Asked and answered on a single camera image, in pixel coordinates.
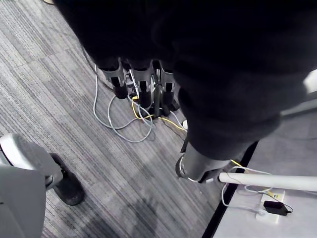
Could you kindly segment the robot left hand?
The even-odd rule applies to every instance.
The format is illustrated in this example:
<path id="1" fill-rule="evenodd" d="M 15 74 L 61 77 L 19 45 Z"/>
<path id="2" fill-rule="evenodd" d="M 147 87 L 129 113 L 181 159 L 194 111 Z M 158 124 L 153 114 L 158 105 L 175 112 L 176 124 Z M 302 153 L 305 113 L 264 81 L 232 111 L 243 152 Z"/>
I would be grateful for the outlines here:
<path id="1" fill-rule="evenodd" d="M 181 177 L 201 182 L 272 133 L 317 67 L 314 0 L 57 0 L 94 63 L 159 60 L 188 121 Z"/>

